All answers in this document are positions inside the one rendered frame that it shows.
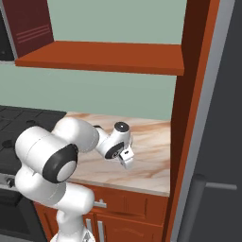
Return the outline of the black extractor hood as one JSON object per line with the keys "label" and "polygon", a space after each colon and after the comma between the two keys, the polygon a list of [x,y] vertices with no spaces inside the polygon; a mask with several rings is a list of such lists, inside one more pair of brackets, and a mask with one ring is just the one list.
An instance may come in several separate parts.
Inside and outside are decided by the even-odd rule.
{"label": "black extractor hood", "polygon": [[14,61],[2,12],[0,10],[0,61]]}

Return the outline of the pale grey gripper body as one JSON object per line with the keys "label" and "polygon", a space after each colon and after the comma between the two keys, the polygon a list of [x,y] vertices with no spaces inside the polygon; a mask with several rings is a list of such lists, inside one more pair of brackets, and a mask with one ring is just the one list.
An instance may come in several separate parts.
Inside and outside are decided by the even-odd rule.
{"label": "pale grey gripper body", "polygon": [[126,168],[130,169],[133,163],[133,156],[130,154],[123,154],[121,156],[121,164]]}

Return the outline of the orange tall side panel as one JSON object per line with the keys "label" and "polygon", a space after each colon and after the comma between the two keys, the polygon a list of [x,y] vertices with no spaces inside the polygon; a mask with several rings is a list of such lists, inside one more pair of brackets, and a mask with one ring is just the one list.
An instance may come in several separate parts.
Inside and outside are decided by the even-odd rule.
{"label": "orange tall side panel", "polygon": [[171,238],[220,2],[187,0],[181,40],[184,74],[177,77],[172,110],[170,196],[162,242]]}

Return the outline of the grey fridge door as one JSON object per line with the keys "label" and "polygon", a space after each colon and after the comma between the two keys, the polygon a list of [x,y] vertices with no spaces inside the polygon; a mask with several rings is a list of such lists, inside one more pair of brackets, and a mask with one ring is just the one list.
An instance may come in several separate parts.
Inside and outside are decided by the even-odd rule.
{"label": "grey fridge door", "polygon": [[242,242],[242,0],[219,4],[170,242],[195,174],[237,190],[204,190],[189,242]]}

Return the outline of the black hob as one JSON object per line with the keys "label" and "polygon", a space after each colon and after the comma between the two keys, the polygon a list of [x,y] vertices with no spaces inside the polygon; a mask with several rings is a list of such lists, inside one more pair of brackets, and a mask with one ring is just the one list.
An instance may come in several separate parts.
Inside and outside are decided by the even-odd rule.
{"label": "black hob", "polygon": [[20,169],[13,141],[21,131],[33,125],[51,131],[65,115],[60,111],[0,105],[0,173],[15,175]]}

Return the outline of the black oven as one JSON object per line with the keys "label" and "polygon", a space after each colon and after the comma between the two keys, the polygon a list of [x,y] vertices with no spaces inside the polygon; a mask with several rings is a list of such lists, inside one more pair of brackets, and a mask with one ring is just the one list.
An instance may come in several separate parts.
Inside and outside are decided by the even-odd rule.
{"label": "black oven", "polygon": [[32,242],[47,242],[33,202],[15,187],[7,186],[14,175],[0,173],[0,234]]}

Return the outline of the dark red wall cupboard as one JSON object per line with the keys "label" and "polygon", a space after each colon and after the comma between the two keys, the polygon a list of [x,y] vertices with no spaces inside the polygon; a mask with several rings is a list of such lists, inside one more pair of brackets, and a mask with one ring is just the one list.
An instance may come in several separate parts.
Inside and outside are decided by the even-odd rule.
{"label": "dark red wall cupboard", "polygon": [[47,0],[0,0],[0,7],[17,58],[54,42]]}

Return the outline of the orange drawer front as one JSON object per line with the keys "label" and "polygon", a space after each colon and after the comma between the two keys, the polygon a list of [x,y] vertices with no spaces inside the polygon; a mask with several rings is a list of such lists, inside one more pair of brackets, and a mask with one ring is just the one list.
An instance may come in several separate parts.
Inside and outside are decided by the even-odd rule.
{"label": "orange drawer front", "polygon": [[162,225],[164,223],[168,197],[142,194],[137,192],[86,185],[95,193],[95,200],[106,207],[94,207],[94,211],[138,221]]}

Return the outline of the orange cupboard door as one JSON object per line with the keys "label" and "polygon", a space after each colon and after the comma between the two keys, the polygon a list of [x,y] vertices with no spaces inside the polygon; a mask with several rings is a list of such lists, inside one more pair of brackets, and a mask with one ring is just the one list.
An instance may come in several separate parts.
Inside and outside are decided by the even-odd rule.
{"label": "orange cupboard door", "polygon": [[162,242],[163,227],[112,216],[97,215],[103,242]]}
{"label": "orange cupboard door", "polygon": [[[37,202],[34,202],[34,206],[35,206],[36,212],[38,214],[38,217],[42,223],[43,230],[46,235],[47,241],[50,241],[59,230],[58,223],[56,220],[57,210],[49,208],[49,207],[45,207]],[[94,214],[89,213],[89,214],[83,216],[84,225],[87,227],[86,218],[90,218],[92,220],[93,236],[95,237],[95,240],[98,240],[98,237],[96,235],[96,229],[95,229]]]}

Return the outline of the orange wooden wall shelf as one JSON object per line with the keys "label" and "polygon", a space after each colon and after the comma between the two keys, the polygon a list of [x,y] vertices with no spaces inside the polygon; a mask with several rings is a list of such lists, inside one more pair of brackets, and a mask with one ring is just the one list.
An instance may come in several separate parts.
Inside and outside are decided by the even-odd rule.
{"label": "orange wooden wall shelf", "polygon": [[180,44],[56,41],[15,61],[16,66],[182,76]]}

